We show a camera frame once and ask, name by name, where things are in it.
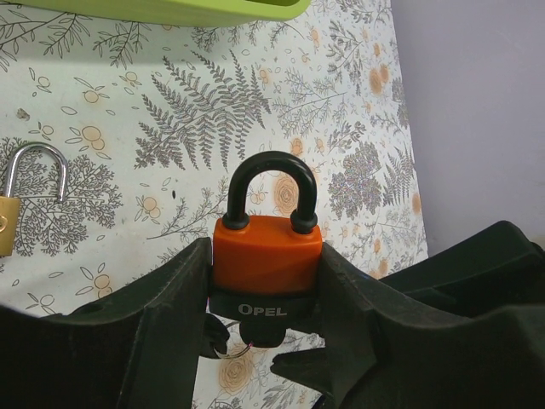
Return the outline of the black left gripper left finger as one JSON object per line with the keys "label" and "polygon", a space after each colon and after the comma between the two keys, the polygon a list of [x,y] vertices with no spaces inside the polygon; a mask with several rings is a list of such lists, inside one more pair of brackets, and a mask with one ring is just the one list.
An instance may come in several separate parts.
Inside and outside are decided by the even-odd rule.
{"label": "black left gripper left finger", "polygon": [[188,408],[211,243],[68,315],[1,309],[4,408]]}

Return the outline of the black keys bunch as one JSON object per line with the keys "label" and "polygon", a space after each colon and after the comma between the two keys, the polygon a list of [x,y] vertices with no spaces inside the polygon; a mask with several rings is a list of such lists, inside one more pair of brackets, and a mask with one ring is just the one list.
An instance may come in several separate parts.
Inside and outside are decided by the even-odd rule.
{"label": "black keys bunch", "polygon": [[[229,328],[238,326],[239,347],[228,347],[232,333]],[[200,355],[213,360],[235,359],[243,356],[252,348],[271,349],[280,346],[286,336],[286,329],[278,325],[258,324],[256,322],[222,322],[213,314],[207,313]]]}

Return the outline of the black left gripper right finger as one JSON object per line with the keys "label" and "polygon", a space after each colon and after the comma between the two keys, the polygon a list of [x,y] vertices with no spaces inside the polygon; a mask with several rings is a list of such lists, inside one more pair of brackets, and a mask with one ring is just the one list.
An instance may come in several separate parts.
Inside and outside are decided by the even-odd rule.
{"label": "black left gripper right finger", "polygon": [[327,408],[541,408],[544,266],[509,276],[523,292],[472,318],[405,295],[325,246],[320,349],[277,355],[272,372]]}

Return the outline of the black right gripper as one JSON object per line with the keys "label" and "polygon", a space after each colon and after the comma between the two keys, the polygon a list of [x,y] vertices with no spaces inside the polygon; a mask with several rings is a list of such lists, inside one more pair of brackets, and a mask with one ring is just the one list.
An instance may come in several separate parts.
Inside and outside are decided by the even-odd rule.
{"label": "black right gripper", "polygon": [[544,303],[544,250],[508,221],[381,282],[430,307],[476,317],[505,305]]}

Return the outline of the green plastic basket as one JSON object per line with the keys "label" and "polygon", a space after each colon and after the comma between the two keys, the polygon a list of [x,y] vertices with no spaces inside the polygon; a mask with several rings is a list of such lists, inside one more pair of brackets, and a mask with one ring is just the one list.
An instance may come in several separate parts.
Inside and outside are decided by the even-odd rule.
{"label": "green plastic basket", "polygon": [[309,0],[26,0],[28,7],[172,26],[227,27],[256,20],[287,21],[304,13]]}

